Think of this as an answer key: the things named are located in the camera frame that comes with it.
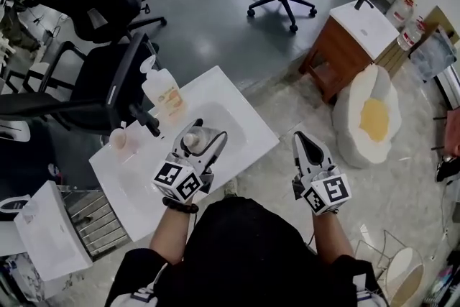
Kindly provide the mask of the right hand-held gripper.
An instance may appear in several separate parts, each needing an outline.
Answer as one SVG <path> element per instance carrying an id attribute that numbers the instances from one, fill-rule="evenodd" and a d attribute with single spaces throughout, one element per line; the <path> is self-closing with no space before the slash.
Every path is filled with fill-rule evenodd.
<path id="1" fill-rule="evenodd" d="M 313 135 L 296 131 L 293 149 L 295 164 L 304 175 L 296 175 L 293 180 L 295 199 L 304 199 L 316 216 L 336 213 L 351 198 L 351 189 L 346 174 L 337 165 L 331 165 L 328 147 Z M 326 170 L 311 176 L 316 169 Z"/>

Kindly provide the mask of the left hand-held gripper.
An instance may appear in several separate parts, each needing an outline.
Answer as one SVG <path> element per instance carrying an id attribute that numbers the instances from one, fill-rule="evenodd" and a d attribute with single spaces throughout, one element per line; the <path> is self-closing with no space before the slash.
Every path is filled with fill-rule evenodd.
<path id="1" fill-rule="evenodd" d="M 199 191 L 209 192 L 214 174 L 212 169 L 204 168 L 203 165 L 214 164 L 227 143 L 228 134 L 222 131 L 196 155 L 198 162 L 193 164 L 188 161 L 185 157 L 189 157 L 191 152 L 183 138 L 192 127 L 202 126 L 202 118 L 195 119 L 180 132 L 173 142 L 172 152 L 160 161 L 151 179 L 152 184 L 165 197 L 178 203 L 187 203 Z"/>

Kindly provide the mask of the person's left forearm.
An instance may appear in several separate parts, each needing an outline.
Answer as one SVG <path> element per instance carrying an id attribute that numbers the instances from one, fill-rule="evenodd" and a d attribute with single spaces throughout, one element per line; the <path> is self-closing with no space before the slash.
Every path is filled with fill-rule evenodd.
<path id="1" fill-rule="evenodd" d="M 182 259 L 188 239 L 190 213 L 166 208 L 152 236 L 149 248 L 172 265 Z"/>

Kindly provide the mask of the person's right forearm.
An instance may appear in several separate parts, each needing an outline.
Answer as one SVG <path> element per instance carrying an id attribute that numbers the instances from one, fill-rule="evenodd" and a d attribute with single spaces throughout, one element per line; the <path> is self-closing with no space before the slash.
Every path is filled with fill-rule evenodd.
<path id="1" fill-rule="evenodd" d="M 313 215 L 313 230 L 318 256 L 332 264 L 341 256 L 354 257 L 351 243 L 335 213 Z"/>

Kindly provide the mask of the black sink faucet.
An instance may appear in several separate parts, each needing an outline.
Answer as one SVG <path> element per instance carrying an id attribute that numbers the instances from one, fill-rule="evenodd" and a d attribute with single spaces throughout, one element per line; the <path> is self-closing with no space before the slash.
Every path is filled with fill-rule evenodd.
<path id="1" fill-rule="evenodd" d="M 146 127 L 154 137 L 160 136 L 159 121 L 153 117 L 148 111 L 145 111 L 139 104 L 129 105 L 130 114 L 143 127 Z"/>

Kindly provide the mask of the white sink basin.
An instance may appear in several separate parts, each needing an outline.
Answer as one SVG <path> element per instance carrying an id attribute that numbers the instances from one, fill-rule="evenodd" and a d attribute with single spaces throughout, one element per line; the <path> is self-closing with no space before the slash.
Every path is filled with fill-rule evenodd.
<path id="1" fill-rule="evenodd" d="M 179 119 L 161 124 L 154 137 L 139 122 L 126 128 L 134 149 L 120 152 L 107 144 L 89 162 L 129 238 L 139 241 L 156 228 L 165 210 L 162 194 L 152 185 L 154 171 L 173 147 L 174 139 L 189 123 L 202 119 L 206 127 L 228 134 L 228 141 L 211 167 L 215 177 L 209 189 L 218 190 L 275 147 L 279 139 L 215 66 L 180 89 L 186 109 Z"/>

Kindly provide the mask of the egg-shaped floor cushion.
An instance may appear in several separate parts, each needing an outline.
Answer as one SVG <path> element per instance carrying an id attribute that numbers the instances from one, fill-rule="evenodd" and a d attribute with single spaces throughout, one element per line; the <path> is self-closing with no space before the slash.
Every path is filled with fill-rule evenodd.
<path id="1" fill-rule="evenodd" d="M 338 94 L 332 112 L 337 146 L 355 168 L 383 163 L 402 118 L 397 91 L 388 72 L 368 65 Z"/>

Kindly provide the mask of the small pink cup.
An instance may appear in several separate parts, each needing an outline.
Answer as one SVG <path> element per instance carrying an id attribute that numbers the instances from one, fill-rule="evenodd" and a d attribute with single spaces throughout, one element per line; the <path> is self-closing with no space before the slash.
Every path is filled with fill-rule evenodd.
<path id="1" fill-rule="evenodd" d="M 139 152 L 139 142 L 136 137 L 128 133 L 125 121 L 111 132 L 109 147 L 119 162 L 126 162 Z"/>

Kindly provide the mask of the wooden vanity cabinet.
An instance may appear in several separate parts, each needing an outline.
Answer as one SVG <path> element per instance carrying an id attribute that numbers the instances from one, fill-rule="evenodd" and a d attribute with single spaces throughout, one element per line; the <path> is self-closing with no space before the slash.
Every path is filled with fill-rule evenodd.
<path id="1" fill-rule="evenodd" d="M 330 10 L 323 29 L 299 67 L 301 74 L 313 78 L 326 104 L 333 102 L 399 35 L 376 6 L 371 9 L 364 3 L 356 10 L 356 2 Z"/>

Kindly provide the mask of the person's black shirt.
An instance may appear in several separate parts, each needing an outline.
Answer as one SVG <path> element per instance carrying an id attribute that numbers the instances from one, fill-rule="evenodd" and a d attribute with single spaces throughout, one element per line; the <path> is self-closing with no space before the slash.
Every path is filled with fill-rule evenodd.
<path id="1" fill-rule="evenodd" d="M 167 207 L 195 213 L 192 203 Z M 175 265 L 128 251 L 104 307 L 389 307 L 372 265 L 341 256 L 326 264 L 299 231 L 250 198 L 223 198 L 188 230 Z"/>

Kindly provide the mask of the clear water jug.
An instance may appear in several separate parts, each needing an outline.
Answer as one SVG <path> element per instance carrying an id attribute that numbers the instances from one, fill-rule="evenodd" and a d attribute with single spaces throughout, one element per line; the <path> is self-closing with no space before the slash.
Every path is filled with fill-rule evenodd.
<path id="1" fill-rule="evenodd" d="M 396 29 L 402 29 L 405 23 L 411 19 L 413 12 L 413 0 L 394 0 L 385 16 Z"/>
<path id="2" fill-rule="evenodd" d="M 410 20 L 397 36 L 397 43 L 403 51 L 409 51 L 417 44 L 426 31 L 426 24 L 422 17 Z"/>

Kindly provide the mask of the marble pattern panel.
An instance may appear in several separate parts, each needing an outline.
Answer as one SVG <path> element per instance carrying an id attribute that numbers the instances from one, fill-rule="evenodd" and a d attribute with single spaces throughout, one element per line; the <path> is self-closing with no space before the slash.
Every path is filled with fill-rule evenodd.
<path id="1" fill-rule="evenodd" d="M 410 54 L 410 61 L 423 81 L 436 77 L 457 61 L 457 51 L 449 35 L 438 25 Z"/>

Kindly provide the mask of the white rectangular basin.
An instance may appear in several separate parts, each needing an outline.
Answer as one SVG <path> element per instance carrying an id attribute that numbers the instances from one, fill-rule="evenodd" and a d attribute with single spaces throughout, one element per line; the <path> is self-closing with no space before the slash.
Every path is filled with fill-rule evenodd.
<path id="1" fill-rule="evenodd" d="M 43 184 L 15 216 L 14 223 L 44 281 L 93 265 L 54 182 L 49 180 Z"/>

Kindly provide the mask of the white paper bag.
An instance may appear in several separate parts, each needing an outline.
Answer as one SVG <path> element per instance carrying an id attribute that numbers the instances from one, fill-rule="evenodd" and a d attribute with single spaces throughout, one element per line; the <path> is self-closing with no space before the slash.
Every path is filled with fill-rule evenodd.
<path id="1" fill-rule="evenodd" d="M 30 199 L 30 195 L 25 195 L 0 201 L 0 257 L 26 252 L 14 218 Z"/>

